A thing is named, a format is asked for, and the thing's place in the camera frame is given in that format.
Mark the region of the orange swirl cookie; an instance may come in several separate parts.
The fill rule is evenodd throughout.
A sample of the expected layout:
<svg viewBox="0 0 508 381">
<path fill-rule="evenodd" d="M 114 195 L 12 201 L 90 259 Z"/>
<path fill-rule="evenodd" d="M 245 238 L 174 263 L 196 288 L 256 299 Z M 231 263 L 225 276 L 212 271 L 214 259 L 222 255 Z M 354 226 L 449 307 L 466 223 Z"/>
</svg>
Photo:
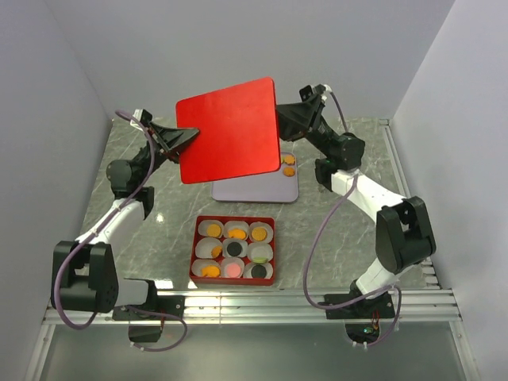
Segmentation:
<svg viewBox="0 0 508 381">
<path fill-rule="evenodd" d="M 221 255 L 222 253 L 222 246 L 218 245 L 216 247 L 214 247 L 212 250 L 211 250 L 211 256 L 213 258 L 217 258 Z"/>
</svg>

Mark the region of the orange dotted round cookie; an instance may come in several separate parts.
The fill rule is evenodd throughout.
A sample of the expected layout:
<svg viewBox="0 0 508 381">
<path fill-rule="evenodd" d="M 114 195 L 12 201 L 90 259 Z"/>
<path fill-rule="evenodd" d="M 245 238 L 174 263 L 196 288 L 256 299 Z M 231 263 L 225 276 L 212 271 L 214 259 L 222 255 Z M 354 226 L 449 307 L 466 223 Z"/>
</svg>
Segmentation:
<svg viewBox="0 0 508 381">
<path fill-rule="evenodd" d="M 208 237 L 218 238 L 222 235 L 222 227 L 219 224 L 211 223 L 206 228 L 206 234 Z"/>
</svg>

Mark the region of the black sandwich cookie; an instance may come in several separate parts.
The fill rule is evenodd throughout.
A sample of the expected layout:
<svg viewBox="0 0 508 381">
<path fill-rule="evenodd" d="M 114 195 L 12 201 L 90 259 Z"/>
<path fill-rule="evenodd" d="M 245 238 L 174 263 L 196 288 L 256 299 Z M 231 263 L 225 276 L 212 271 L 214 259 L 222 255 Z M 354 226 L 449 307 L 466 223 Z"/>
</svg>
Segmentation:
<svg viewBox="0 0 508 381">
<path fill-rule="evenodd" d="M 262 264 L 257 264 L 251 269 L 251 277 L 254 279 L 265 279 L 267 277 L 267 269 Z"/>
<path fill-rule="evenodd" d="M 226 251 L 231 257 L 238 257 L 243 252 L 242 244 L 231 241 L 227 244 Z"/>
</svg>

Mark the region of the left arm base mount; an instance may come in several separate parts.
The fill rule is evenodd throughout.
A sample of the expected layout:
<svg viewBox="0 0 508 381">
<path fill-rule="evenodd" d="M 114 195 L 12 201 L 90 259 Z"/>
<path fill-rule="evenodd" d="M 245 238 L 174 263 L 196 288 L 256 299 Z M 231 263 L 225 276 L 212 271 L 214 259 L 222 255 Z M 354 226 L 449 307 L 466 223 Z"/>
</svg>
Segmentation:
<svg viewBox="0 0 508 381">
<path fill-rule="evenodd" d="M 188 326 L 183 319 L 186 298 L 182 295 L 157 296 L 140 306 L 115 307 L 112 320 L 128 323 L 132 347 L 143 352 L 165 352 L 176 348 L 187 338 Z M 157 347 L 167 323 L 181 325 L 181 336 L 172 344 Z"/>
</svg>

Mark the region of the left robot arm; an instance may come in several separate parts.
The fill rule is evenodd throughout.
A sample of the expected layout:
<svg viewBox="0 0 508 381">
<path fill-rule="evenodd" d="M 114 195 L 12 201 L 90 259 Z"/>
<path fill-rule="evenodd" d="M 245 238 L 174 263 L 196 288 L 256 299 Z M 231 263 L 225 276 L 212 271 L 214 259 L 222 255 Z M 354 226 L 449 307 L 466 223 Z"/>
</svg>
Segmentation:
<svg viewBox="0 0 508 381">
<path fill-rule="evenodd" d="M 180 154 L 196 139 L 196 128 L 178 129 L 157 125 L 147 110 L 117 116 L 137 127 L 146 144 L 130 160 L 114 160 L 106 169 L 114 201 L 87 232 L 73 241 L 61 241 L 53 252 L 51 303 L 61 320 L 73 329 L 67 312 L 89 312 L 96 316 L 116 307 L 131 306 L 140 318 L 153 318 L 160 300 L 151 281 L 122 279 L 114 254 L 138 231 L 152 212 L 155 190 L 147 186 L 151 174 L 164 162 L 179 162 Z"/>
</svg>

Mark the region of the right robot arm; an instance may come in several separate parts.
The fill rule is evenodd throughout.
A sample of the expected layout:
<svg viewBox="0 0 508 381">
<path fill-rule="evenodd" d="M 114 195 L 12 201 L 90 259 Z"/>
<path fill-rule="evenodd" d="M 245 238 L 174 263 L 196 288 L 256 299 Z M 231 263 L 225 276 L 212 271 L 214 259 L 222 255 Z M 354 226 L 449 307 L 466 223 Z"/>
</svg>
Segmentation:
<svg viewBox="0 0 508 381">
<path fill-rule="evenodd" d="M 279 136 L 284 141 L 309 141 L 322 155 L 314 162 L 315 178 L 339 195 L 338 204 L 350 201 L 375 223 L 376 258 L 352 284 L 352 295 L 338 304 L 359 317 L 377 307 L 377 297 L 396 286 L 407 270 L 437 250 L 425 202 L 405 198 L 381 186 L 360 170 L 365 143 L 354 133 L 335 132 L 323 116 L 326 99 L 335 94 L 325 84 L 299 91 L 300 102 L 278 104 Z"/>
</svg>

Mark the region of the red box lid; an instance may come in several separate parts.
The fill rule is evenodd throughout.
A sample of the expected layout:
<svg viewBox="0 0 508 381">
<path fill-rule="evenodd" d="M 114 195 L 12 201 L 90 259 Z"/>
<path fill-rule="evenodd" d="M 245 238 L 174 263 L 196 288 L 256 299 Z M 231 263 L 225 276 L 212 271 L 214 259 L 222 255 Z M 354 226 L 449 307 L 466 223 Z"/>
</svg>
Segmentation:
<svg viewBox="0 0 508 381">
<path fill-rule="evenodd" d="M 197 129 L 180 156 L 185 184 L 207 183 L 279 170 L 275 82 L 252 80 L 178 101 L 179 129 Z"/>
</svg>

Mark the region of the pink macaron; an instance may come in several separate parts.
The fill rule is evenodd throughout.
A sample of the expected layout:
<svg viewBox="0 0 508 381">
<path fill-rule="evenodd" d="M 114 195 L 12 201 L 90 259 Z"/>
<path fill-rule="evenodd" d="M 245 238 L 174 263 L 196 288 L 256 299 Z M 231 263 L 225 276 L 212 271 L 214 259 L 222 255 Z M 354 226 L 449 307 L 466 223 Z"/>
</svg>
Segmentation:
<svg viewBox="0 0 508 381">
<path fill-rule="evenodd" d="M 236 263 L 228 264 L 225 268 L 225 273 L 229 278 L 239 278 L 242 275 L 242 266 Z"/>
</svg>

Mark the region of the orange fish cookie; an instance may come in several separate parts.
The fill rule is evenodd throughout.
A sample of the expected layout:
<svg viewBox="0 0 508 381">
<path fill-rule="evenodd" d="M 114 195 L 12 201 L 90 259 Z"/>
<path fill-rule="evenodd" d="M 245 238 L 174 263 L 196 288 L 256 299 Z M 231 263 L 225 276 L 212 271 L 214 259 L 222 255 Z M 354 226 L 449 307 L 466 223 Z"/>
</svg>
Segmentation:
<svg viewBox="0 0 508 381">
<path fill-rule="evenodd" d="M 228 231 L 228 237 L 238 240 L 245 240 L 247 233 L 243 229 L 235 228 Z"/>
<path fill-rule="evenodd" d="M 216 266 L 206 266 L 201 270 L 202 277 L 217 278 L 221 276 L 221 269 Z"/>
</svg>

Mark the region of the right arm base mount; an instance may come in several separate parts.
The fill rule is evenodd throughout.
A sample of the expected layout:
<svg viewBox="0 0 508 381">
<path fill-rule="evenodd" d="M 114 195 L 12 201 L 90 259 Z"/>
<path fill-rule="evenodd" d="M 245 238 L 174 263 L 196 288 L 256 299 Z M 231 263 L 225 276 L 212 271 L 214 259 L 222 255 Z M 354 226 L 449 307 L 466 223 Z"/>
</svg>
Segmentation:
<svg viewBox="0 0 508 381">
<path fill-rule="evenodd" d="M 327 320 L 347 320 L 344 327 L 348 339 L 354 345 L 368 348 L 382 342 L 394 330 L 401 308 L 395 305 L 389 292 L 384 292 L 375 298 L 366 298 L 340 309 L 330 309 L 355 297 L 352 291 L 349 294 L 326 294 L 324 301 L 318 305 L 325 307 Z"/>
</svg>

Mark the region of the orange round sandwich cookie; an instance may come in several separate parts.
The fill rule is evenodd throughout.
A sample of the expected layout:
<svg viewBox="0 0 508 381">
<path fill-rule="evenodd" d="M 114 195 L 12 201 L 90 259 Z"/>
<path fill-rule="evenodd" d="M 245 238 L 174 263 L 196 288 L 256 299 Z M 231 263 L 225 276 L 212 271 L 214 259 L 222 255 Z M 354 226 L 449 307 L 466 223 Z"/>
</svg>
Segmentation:
<svg viewBox="0 0 508 381">
<path fill-rule="evenodd" d="M 264 227 L 257 226 L 252 229 L 252 239 L 254 241 L 264 241 L 267 238 L 267 230 Z"/>
</svg>

